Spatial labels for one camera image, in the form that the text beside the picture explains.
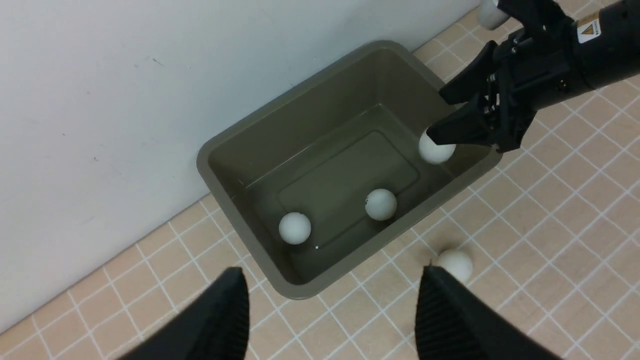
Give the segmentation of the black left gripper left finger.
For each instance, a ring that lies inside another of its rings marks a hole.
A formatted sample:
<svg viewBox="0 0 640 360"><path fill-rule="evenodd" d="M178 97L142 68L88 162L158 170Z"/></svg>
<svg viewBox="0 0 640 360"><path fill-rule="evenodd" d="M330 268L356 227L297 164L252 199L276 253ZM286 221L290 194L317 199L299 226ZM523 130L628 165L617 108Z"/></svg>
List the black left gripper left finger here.
<svg viewBox="0 0 640 360"><path fill-rule="evenodd" d="M240 267L229 267L165 326L122 360L244 360L250 298Z"/></svg>

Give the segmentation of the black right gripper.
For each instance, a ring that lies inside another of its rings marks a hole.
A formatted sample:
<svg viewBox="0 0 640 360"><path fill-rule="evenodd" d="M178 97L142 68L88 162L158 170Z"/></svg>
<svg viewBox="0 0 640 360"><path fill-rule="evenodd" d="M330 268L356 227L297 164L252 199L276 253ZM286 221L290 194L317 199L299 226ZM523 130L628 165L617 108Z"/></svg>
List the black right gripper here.
<svg viewBox="0 0 640 360"><path fill-rule="evenodd" d="M503 43L487 42L472 62L439 89L450 105L467 102L430 125L436 145L478 145L500 153L521 147L542 109L595 89L595 40L579 41L576 28L556 41L520 29Z"/></svg>

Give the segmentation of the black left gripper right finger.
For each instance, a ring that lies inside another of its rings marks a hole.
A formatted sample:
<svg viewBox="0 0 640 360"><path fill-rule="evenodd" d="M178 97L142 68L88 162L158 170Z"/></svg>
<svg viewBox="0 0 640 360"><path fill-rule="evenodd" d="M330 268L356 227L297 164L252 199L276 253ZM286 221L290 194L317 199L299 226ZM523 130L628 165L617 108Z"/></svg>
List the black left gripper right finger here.
<svg viewBox="0 0 640 360"><path fill-rule="evenodd" d="M414 320L419 360L558 360L440 266L423 267Z"/></svg>

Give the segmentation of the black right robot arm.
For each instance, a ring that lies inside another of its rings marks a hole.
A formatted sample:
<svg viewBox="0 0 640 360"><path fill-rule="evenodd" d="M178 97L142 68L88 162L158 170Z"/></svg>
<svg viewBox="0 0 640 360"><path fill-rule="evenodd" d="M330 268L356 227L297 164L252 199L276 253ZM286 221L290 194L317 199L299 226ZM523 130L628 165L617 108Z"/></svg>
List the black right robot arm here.
<svg viewBox="0 0 640 360"><path fill-rule="evenodd" d="M439 95L460 108L430 125L435 144L518 150L537 112L638 75L640 3L618 0L584 18L554 0L483 0L478 22L495 30L508 19L522 27L491 40Z"/></svg>

